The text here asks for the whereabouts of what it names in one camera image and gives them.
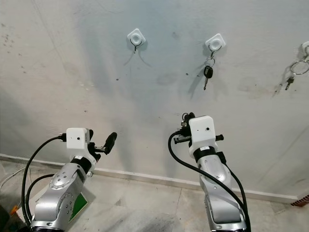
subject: metal key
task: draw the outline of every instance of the metal key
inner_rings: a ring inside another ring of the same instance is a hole
[[[289,79],[286,82],[288,84],[286,85],[285,90],[288,90],[289,87],[290,87],[290,84],[292,84],[294,82],[294,77],[293,76],[289,77]]]
[[[204,76],[205,76],[205,85],[204,85],[204,90],[206,90],[206,85],[208,83],[208,79],[212,78],[212,74],[213,74],[213,69],[210,66],[206,66],[204,69]]]

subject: white cable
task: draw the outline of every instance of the white cable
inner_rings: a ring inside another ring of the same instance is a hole
[[[9,180],[11,179],[13,176],[15,176],[17,173],[19,173],[20,171],[24,170],[25,168],[19,169],[17,172],[13,173],[12,175],[10,175],[9,177],[5,178],[2,183],[0,184],[0,192],[1,192],[1,188],[2,186]]]

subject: marble floor tile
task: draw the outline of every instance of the marble floor tile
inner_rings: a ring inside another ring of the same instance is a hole
[[[130,180],[122,205],[162,213],[176,212],[181,188]]]
[[[1,161],[7,177],[24,164]],[[31,166],[31,179],[57,170]],[[1,189],[0,204],[8,211],[19,204],[23,173]],[[40,181],[33,194],[48,180]],[[83,193],[88,206],[69,224],[68,231],[88,232],[209,232],[204,192],[100,175],[88,178]],[[252,232],[309,232],[309,205],[247,199]]]

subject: wall stain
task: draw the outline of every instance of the wall stain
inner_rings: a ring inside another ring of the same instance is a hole
[[[255,84],[255,79],[252,77],[244,77],[240,80],[237,90],[248,93],[249,99],[258,99],[265,95],[272,95],[273,90]]]
[[[171,85],[177,80],[177,74],[175,72],[161,74],[157,78],[157,83],[161,86]]]
[[[173,32],[173,33],[172,33],[172,37],[173,37],[175,40],[179,40],[179,39],[180,39],[180,35],[177,34],[176,32]]]

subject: concrete wall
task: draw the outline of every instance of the concrete wall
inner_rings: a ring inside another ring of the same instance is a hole
[[[309,40],[307,0],[1,0],[0,152],[29,157],[68,127],[116,146],[98,167],[197,180],[169,155],[183,112],[210,115],[246,189],[309,184],[309,78],[274,95]],[[126,35],[147,39],[133,54]],[[203,91],[206,39],[221,33]],[[187,145],[177,154],[188,157]],[[39,160],[66,162],[53,142]]]

